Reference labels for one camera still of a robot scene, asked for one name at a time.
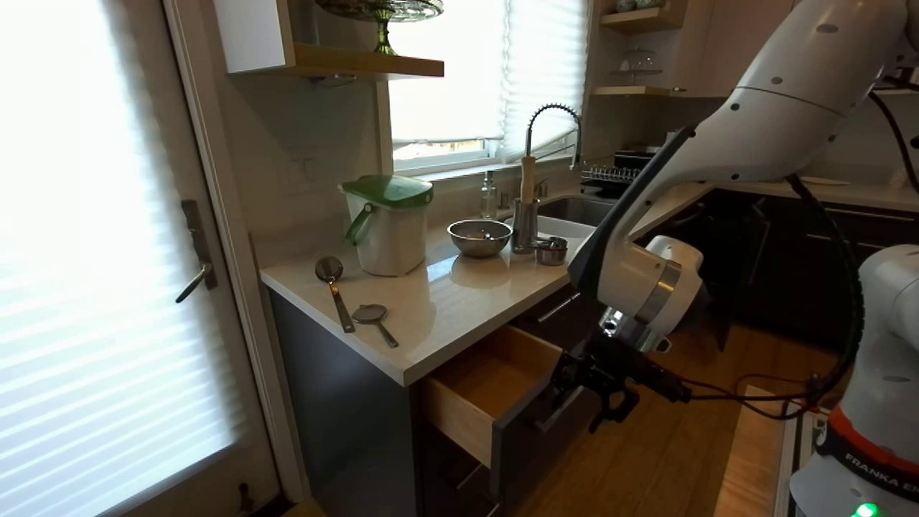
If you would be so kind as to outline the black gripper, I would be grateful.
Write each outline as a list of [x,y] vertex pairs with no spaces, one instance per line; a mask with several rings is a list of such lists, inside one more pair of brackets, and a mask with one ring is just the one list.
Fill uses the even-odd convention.
[[598,396],[598,413],[589,423],[595,433],[604,423],[623,423],[641,396],[630,389],[635,380],[670,402],[686,402],[691,392],[683,380],[618,337],[595,334],[582,350],[564,353],[552,371],[554,384],[585,384]]

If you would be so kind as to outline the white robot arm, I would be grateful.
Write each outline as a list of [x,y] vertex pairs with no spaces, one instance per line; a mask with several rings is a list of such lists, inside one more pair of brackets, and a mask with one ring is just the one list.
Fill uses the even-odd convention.
[[[671,134],[627,199],[581,244],[571,285],[667,334],[699,290],[699,265],[653,252],[633,226],[671,188],[766,183],[808,166],[915,44],[915,0],[801,0],[733,94]],[[919,517],[919,247],[858,265],[858,350],[815,450],[791,478],[805,517]]]

